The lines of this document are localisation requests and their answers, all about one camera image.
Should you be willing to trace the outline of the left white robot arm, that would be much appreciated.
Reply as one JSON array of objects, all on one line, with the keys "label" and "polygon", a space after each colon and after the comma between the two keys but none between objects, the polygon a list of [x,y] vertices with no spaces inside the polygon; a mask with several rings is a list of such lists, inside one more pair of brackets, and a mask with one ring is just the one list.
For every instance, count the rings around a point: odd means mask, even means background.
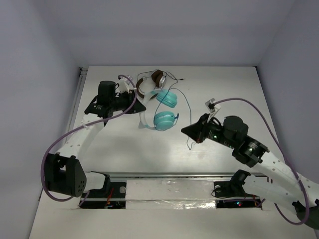
[{"label": "left white robot arm", "polygon": [[127,75],[118,81],[101,81],[98,93],[84,111],[80,124],[49,146],[41,163],[41,183],[46,195],[66,202],[91,192],[106,196],[111,190],[108,174],[87,172],[85,153],[107,122],[124,114],[137,114],[146,107],[137,98],[137,88]]}]

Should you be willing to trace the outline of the teal headphones with cable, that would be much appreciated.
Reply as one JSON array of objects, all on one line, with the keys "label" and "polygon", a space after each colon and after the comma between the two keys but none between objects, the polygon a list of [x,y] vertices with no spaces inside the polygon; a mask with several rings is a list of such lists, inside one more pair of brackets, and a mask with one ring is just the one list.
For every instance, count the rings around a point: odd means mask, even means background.
[{"label": "teal headphones with cable", "polygon": [[179,119],[179,113],[175,115],[173,112],[170,112],[170,111],[163,111],[159,113],[157,112],[160,105],[165,105],[172,109],[176,107],[177,95],[173,93],[171,90],[178,90],[184,96],[184,99],[189,108],[190,123],[192,123],[192,111],[191,111],[191,107],[186,95],[181,90],[170,87],[169,89],[154,89],[145,94],[142,100],[143,106],[146,107],[147,103],[151,100],[153,96],[155,96],[156,100],[159,102],[159,105],[156,108],[156,111],[153,117],[153,126],[148,124],[146,121],[146,116],[145,116],[146,111],[139,113],[139,117],[140,117],[139,128],[146,128],[146,129],[156,130],[156,131],[166,131],[171,129],[177,124],[177,121]]}]

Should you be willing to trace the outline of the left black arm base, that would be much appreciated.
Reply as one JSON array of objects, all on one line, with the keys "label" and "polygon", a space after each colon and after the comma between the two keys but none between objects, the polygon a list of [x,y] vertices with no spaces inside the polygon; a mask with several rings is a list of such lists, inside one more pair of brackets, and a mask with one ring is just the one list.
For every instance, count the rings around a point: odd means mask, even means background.
[{"label": "left black arm base", "polygon": [[81,209],[125,209],[126,208],[126,181],[112,181],[106,176],[102,189],[92,189],[88,196],[82,194],[79,202]]}]

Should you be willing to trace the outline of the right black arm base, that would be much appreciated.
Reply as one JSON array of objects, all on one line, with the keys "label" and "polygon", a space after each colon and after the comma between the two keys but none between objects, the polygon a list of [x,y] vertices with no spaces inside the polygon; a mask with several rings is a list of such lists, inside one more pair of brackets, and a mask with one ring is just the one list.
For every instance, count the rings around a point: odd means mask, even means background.
[{"label": "right black arm base", "polygon": [[262,208],[264,200],[244,191],[243,185],[251,173],[238,170],[229,181],[214,182],[211,196],[217,199],[217,209]]}]

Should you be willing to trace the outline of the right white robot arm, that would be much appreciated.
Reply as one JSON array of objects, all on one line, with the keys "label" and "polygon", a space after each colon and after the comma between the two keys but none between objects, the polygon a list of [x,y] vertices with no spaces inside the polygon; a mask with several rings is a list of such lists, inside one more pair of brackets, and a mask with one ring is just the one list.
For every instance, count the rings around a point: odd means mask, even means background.
[{"label": "right white robot arm", "polygon": [[223,123],[210,120],[208,114],[181,132],[202,143],[206,139],[232,149],[240,163],[255,169],[274,181],[265,183],[245,170],[237,170],[229,181],[215,183],[212,195],[219,199],[260,196],[294,213],[308,227],[319,228],[319,185],[278,159],[268,148],[248,136],[248,126],[237,116],[228,116]]}]

